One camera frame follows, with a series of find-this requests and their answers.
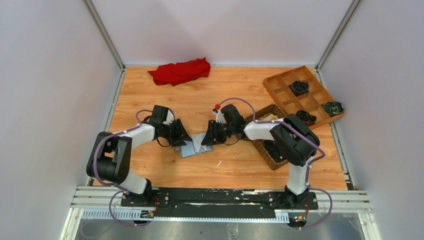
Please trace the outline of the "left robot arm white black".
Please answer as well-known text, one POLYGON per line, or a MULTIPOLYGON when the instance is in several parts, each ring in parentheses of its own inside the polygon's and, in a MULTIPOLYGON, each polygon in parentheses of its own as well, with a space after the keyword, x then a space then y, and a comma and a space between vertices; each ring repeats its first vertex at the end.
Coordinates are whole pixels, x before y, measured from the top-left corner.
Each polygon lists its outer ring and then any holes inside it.
POLYGON ((164 138, 170 147, 192 141, 181 120, 165 106, 155 105, 150 115, 127 130, 100 132, 86 165, 86 174, 103 186, 116 187, 132 201, 146 205, 155 200, 152 183, 131 171, 132 150, 164 138))

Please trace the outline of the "white credit card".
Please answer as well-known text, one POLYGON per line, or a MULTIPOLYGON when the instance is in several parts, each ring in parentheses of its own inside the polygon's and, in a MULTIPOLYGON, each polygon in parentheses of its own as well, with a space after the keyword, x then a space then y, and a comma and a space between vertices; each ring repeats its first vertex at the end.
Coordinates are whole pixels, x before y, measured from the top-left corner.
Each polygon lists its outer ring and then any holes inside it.
POLYGON ((206 136, 206 133, 202 132, 202 133, 195 134, 191 137, 194 153, 196 155, 204 154, 204 153, 208 153, 208 152, 213 151, 213 147, 211 145, 203 145, 202 144, 202 141, 205 138, 205 136, 206 136))

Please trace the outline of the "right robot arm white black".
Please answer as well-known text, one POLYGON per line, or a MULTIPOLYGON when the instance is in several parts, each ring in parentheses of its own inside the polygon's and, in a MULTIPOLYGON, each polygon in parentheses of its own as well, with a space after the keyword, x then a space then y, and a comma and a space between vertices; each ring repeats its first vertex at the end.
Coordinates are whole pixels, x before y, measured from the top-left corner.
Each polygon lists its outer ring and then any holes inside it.
POLYGON ((270 143, 274 156, 286 160, 289 179, 281 200, 272 197, 270 206, 300 205, 310 191, 309 167, 319 150, 319 138, 295 114, 277 120, 246 120, 233 104, 213 109, 216 118, 208 122, 202 145, 225 144, 236 137, 243 141, 270 143))

